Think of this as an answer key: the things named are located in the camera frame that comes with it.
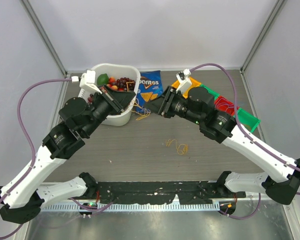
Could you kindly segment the blue Doritos chip bag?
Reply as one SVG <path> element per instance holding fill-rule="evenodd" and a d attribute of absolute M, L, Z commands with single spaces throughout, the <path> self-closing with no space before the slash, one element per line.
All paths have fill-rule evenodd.
<path fill-rule="evenodd" d="M 141 72 L 135 100 L 137 103 L 135 107 L 136 112 L 140 114 L 146 113 L 148 110 L 144 108 L 144 104 L 160 96 L 163 91 L 160 70 Z"/>

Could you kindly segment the upper purple grape bunch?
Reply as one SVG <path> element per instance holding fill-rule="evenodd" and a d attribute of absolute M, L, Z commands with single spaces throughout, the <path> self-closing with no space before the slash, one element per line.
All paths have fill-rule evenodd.
<path fill-rule="evenodd" d="M 122 77 L 115 81 L 117 90 L 121 92 L 131 92 L 135 89 L 136 81 L 128 77 Z"/>

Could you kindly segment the purple grape bunch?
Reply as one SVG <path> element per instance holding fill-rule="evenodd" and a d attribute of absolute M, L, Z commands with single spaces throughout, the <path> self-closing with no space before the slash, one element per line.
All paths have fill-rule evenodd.
<path fill-rule="evenodd" d="M 90 94 L 89 97 L 87 98 L 87 102 L 89 104 L 92 104 L 95 101 L 95 96 L 93 94 Z"/>
<path fill-rule="evenodd" d="M 136 81 L 128 77 L 122 77 L 115 81 L 117 90 L 121 92 L 131 92 L 135 89 Z"/>

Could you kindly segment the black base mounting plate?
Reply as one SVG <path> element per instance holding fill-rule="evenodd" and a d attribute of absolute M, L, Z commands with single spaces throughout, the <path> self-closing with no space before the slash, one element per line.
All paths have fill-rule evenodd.
<path fill-rule="evenodd" d="M 245 198 L 246 193 L 233 193 L 217 182 L 210 181 L 125 181 L 99 182 L 98 189 L 76 200 L 99 200 L 122 205 L 171 204 L 178 197 L 181 205 L 210 204 L 214 199 Z"/>

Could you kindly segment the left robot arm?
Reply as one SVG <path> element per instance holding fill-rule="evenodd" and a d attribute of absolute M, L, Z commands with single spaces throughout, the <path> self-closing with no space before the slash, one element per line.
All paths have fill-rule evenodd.
<path fill-rule="evenodd" d="M 134 91 L 117 91 L 103 85 L 89 100 L 70 98 L 59 110 L 61 122 L 43 139 L 29 163 L 9 184 L 0 186 L 1 218 L 24 224 L 40 211 L 69 198 L 87 200 L 97 195 L 98 184 L 87 172 L 72 180 L 43 187 L 43 181 L 81 149 L 108 115 L 122 113 L 136 96 Z"/>

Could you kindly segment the lower purple grape bunch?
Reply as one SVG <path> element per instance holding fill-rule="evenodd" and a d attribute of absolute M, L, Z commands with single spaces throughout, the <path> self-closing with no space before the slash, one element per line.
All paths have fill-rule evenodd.
<path fill-rule="evenodd" d="M 92 104 L 95 101 L 95 96 L 93 94 L 90 94 L 89 97 L 87 98 L 87 102 L 89 104 Z"/>

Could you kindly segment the peaches in basket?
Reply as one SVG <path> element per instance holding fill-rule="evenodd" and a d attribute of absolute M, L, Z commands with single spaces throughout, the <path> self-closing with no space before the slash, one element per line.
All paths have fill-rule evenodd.
<path fill-rule="evenodd" d="M 114 77 L 110 77 L 110 78 L 108 79 L 107 86 L 108 86 L 109 88 L 111 88 L 112 90 L 115 90 L 115 91 L 118 90 L 117 80 L 116 80 Z"/>

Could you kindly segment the green plastic bin near yellow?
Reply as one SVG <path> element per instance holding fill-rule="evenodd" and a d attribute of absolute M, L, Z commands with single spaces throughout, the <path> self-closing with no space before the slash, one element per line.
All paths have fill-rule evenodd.
<path fill-rule="evenodd" d="M 208 91 L 209 94 L 213 95 L 214 100 L 216 100 L 220 96 L 219 93 L 217 93 L 216 91 L 212 90 L 211 88 L 205 86 L 204 84 L 201 84 L 200 86 L 205 88 Z"/>

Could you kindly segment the green plastic bin far right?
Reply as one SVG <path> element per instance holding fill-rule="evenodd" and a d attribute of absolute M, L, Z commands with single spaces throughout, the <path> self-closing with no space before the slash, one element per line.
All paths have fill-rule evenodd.
<path fill-rule="evenodd" d="M 244 127 L 251 133 L 253 133 L 257 129 L 258 125 L 261 122 L 257 117 L 250 114 L 243 108 L 239 108 L 237 110 L 237 115 L 240 123 L 244 125 Z"/>

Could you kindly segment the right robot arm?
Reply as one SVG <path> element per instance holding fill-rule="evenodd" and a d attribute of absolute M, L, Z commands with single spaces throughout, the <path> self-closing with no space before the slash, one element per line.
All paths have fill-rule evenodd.
<path fill-rule="evenodd" d="M 300 187 L 300 158 L 276 151 L 249 132 L 236 118 L 215 107 L 214 96 L 204 87 L 193 87 L 187 97 L 169 86 L 162 95 L 145 103 L 152 113 L 164 118 L 178 116 L 199 126 L 207 138 L 248 158 L 260 173 L 224 171 L 217 180 L 216 193 L 223 198 L 232 193 L 265 194 L 275 202 L 289 205 Z"/>

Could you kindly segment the green lime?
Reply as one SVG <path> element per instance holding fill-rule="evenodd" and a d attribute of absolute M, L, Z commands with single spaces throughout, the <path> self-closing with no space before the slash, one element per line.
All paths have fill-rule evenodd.
<path fill-rule="evenodd" d="M 107 73 L 100 74 L 97 77 L 97 85 L 98 86 L 107 85 L 108 83 L 109 83 L 109 76 Z"/>

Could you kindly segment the white fruit basket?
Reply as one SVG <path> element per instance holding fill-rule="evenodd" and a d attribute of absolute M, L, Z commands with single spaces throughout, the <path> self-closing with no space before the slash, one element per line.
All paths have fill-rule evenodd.
<path fill-rule="evenodd" d="M 98 65 L 95 65 L 91 69 L 96 73 L 95 76 L 95 84 L 97 85 L 97 78 L 101 74 L 107 74 L 109 77 L 114 77 L 116 80 L 122 77 L 130 78 L 132 80 L 135 80 L 136 84 L 134 87 L 133 92 L 135 94 L 138 93 L 139 89 L 139 83 L 141 74 L 138 69 L 136 69 L 134 66 L 130 65 L 120 65 L 120 64 L 111 64 L 111 63 L 101 63 Z M 78 97 L 83 98 L 86 102 L 88 102 L 88 97 L 90 96 L 90 93 L 88 91 L 85 91 L 83 89 L 80 90 Z M 128 108 L 120 115 L 109 115 L 106 120 L 102 123 L 104 125 L 110 125 L 110 126 L 116 126 L 120 127 L 128 123 L 131 117 L 131 110 L 133 108 L 133 104 L 135 103 L 136 97 L 133 98 L 131 103 L 129 104 Z"/>

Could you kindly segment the red plastic bin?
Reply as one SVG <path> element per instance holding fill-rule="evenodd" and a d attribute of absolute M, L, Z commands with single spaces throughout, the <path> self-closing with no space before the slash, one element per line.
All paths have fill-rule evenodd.
<path fill-rule="evenodd" d="M 235 115 L 234 103 L 221 95 L 214 101 L 214 105 L 217 110 L 226 112 L 227 114 L 229 114 L 231 116 Z"/>

